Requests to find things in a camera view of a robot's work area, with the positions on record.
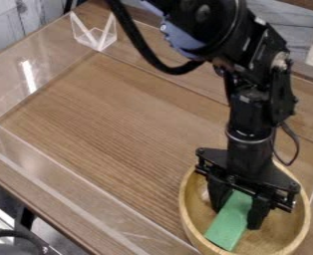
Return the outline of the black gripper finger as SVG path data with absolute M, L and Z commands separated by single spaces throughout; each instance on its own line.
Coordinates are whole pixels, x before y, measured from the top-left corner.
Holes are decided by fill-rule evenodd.
M 222 182 L 216 176 L 212 175 L 208 178 L 208 190 L 212 208 L 216 212 L 220 212 L 233 193 L 233 189 L 225 182 Z
M 264 220 L 272 210 L 270 200 L 264 196 L 257 196 L 253 199 L 250 211 L 248 213 L 248 228 L 258 230 L 262 226 Z

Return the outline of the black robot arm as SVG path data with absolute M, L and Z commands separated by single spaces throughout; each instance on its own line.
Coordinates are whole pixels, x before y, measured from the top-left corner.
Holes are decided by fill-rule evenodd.
M 228 148 L 201 147 L 196 171 L 206 176 L 214 211 L 236 190 L 252 196 L 246 224 L 257 230 L 273 209 L 293 210 L 301 190 L 273 160 L 277 129 L 297 104 L 288 43 L 246 0 L 143 2 L 162 16 L 171 46 L 190 59 L 212 63 L 224 77 Z

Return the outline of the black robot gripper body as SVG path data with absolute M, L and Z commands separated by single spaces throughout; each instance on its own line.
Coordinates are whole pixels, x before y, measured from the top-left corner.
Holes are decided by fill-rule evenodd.
M 252 197 L 264 196 L 270 200 L 272 210 L 280 208 L 292 212 L 296 204 L 296 195 L 301 191 L 298 182 L 269 161 L 257 172 L 242 171 L 237 166 L 228 164 L 225 149 L 201 147 L 196 151 L 198 164 L 196 172 L 208 178 L 213 175 L 234 191 Z

